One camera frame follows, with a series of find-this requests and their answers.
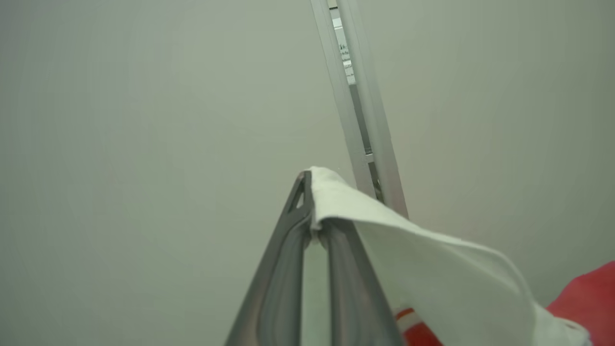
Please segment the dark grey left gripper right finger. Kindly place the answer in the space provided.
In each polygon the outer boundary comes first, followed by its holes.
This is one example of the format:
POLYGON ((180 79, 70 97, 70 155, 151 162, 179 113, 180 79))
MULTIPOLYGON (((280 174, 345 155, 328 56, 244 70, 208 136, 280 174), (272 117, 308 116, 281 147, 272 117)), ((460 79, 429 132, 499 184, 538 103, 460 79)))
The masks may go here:
POLYGON ((331 345, 404 346, 354 222, 325 219, 321 225, 329 256, 331 345))

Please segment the grey partition frame post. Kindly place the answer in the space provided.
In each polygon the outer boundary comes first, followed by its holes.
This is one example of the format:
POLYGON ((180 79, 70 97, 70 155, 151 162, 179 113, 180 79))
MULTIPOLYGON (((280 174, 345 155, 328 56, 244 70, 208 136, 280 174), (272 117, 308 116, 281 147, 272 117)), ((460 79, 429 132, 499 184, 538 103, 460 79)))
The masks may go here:
POLYGON ((337 0, 384 203, 408 218, 397 160, 358 0, 337 0))
POLYGON ((358 124, 351 88, 345 76, 345 69, 338 46, 331 13, 327 0, 310 0, 319 33, 321 46, 329 72, 332 93, 336 103, 344 140, 351 160, 355 184, 358 190, 376 198, 375 187, 369 170, 362 135, 358 124))

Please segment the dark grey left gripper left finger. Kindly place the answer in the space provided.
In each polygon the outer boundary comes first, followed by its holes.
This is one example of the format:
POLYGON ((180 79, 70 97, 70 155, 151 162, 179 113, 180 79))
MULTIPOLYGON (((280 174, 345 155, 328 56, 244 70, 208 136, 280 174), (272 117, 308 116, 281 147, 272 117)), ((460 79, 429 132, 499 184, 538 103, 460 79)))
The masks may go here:
POLYGON ((224 346, 300 346, 311 180, 309 171, 296 178, 224 346))

